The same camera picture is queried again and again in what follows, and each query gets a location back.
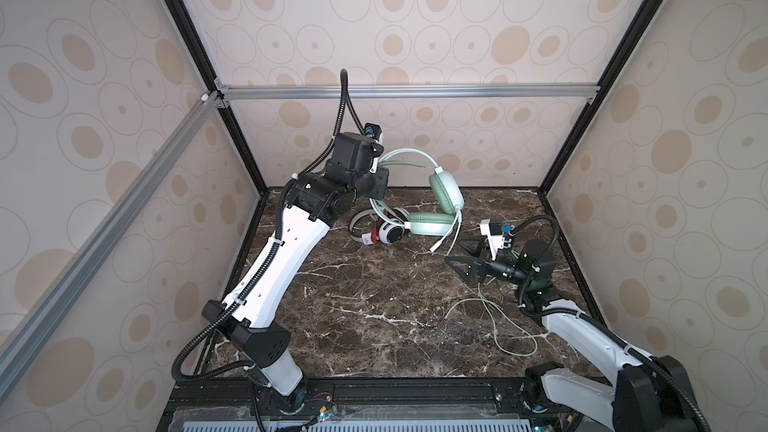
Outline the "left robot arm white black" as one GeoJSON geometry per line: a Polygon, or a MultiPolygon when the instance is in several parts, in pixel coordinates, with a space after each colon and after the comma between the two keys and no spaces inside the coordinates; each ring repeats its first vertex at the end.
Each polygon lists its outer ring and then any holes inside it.
{"type": "Polygon", "coordinates": [[[288,347],[291,334],[276,320],[288,286],[309,253],[334,223],[360,199],[384,195],[389,173],[378,162],[384,152],[380,126],[352,119],[357,130],[342,131],[346,113],[354,113],[348,73],[340,72],[340,104],[330,143],[283,187],[275,229],[241,282],[221,301],[203,310],[207,325],[179,352],[171,374],[176,383],[192,383],[243,369],[258,386],[268,387],[284,411],[298,411],[307,379],[288,347]],[[244,359],[207,373],[186,374],[182,365],[191,352],[219,332],[244,359]]]}

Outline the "mint green headphones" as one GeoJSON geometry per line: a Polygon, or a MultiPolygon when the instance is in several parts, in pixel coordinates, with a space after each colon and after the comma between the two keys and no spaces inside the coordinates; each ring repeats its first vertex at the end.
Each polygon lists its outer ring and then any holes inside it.
{"type": "Polygon", "coordinates": [[[435,253],[443,242],[454,234],[448,251],[451,251],[456,243],[463,220],[465,200],[453,175],[444,170],[438,162],[426,152],[414,148],[400,148],[385,153],[373,162],[374,166],[404,165],[421,167],[414,162],[398,162],[393,158],[402,154],[416,154],[425,158],[432,166],[433,172],[429,176],[430,189],[439,206],[440,213],[414,213],[406,219],[399,219],[395,210],[390,208],[383,199],[370,198],[369,202],[374,213],[384,223],[395,227],[401,227],[414,235],[434,236],[438,240],[429,248],[430,253],[435,253]]]}

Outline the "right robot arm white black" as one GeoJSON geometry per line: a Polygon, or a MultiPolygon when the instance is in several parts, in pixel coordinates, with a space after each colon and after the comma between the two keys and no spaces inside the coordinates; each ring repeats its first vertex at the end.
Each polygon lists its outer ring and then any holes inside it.
{"type": "Polygon", "coordinates": [[[486,278],[514,285],[519,311],[555,334],[603,376],[597,381],[558,362],[529,367],[521,394],[532,412],[567,407],[612,431],[708,431],[685,367],[671,356],[655,356],[621,338],[568,299],[551,280],[557,220],[536,215],[518,226],[486,219],[478,236],[447,237],[462,250],[445,262],[468,285],[486,278]]]}

